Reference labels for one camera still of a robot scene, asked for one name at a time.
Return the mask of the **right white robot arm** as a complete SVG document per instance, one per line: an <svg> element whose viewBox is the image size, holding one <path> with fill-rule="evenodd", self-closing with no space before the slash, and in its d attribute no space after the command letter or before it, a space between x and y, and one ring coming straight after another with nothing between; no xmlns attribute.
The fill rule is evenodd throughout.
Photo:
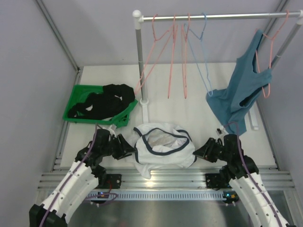
<svg viewBox="0 0 303 227"><path fill-rule="evenodd" d="M207 187L216 190L232 188L248 212L253 226L290 226L266 190L255 162L244 154L239 136L228 134L222 139L209 138L193 154L211 163L218 160L226 162L216 176L208 175Z"/></svg>

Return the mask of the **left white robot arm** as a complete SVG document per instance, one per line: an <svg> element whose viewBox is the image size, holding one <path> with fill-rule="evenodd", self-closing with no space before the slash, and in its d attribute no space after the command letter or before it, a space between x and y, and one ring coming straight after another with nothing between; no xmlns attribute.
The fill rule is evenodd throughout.
<svg viewBox="0 0 303 227"><path fill-rule="evenodd" d="M66 227L76 209L96 188L112 189L119 175L108 175L101 166L104 157L116 160L136 152L123 137L109 130L96 128L93 139L81 149L54 191L29 211L31 227Z"/></svg>

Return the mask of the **white navy-trimmed tank top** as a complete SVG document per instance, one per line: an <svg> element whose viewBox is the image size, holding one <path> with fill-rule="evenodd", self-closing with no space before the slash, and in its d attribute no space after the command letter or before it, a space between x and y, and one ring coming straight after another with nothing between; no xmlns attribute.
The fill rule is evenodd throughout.
<svg viewBox="0 0 303 227"><path fill-rule="evenodd" d="M140 175L151 179L151 170L188 168L197 158L189 133L172 123L146 123L133 128L128 142L136 152L126 158Z"/></svg>

